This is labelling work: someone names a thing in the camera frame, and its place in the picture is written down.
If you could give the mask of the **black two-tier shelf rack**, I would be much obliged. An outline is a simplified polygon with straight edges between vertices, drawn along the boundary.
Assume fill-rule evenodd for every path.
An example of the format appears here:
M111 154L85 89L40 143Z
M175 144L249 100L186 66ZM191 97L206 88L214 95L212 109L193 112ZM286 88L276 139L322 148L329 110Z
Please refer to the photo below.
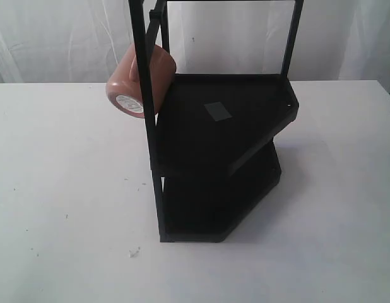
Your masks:
M129 2L161 242L224 241L279 183L274 138L299 108L288 71L303 5L294 3L278 74L177 74L156 114L150 59L157 37L170 49L168 3L145 23L143 2ZM213 102L232 117L214 121L204 107Z

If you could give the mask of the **pink ceramic mug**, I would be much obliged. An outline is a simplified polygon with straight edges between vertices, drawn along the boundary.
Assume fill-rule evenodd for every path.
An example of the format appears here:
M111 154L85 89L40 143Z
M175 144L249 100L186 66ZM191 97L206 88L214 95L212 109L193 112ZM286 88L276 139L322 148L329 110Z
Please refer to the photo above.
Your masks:
M150 60L151 92L154 110L162 107L176 72L174 58L156 45ZM143 98L134 44L131 44L106 84L108 100L122 112L144 118Z

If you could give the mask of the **grey square sticker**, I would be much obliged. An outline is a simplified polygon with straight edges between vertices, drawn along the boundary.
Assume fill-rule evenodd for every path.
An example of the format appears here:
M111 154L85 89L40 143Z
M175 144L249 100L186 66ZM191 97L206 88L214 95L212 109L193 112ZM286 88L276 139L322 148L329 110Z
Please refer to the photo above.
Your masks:
M225 119L229 119L232 115L225 108L225 106L221 102L213 102L210 104L204 105L208 114L213 118L214 121L223 121Z

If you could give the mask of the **white backdrop curtain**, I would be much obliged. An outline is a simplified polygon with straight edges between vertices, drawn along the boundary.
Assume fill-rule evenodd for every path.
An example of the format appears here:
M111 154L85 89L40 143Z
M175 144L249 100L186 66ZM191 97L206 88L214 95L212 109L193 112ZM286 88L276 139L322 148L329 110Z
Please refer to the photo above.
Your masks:
M293 5L169 3L178 72L279 72ZM105 82L132 41L127 1L0 1L0 83ZM305 1L288 76L390 90L390 1Z

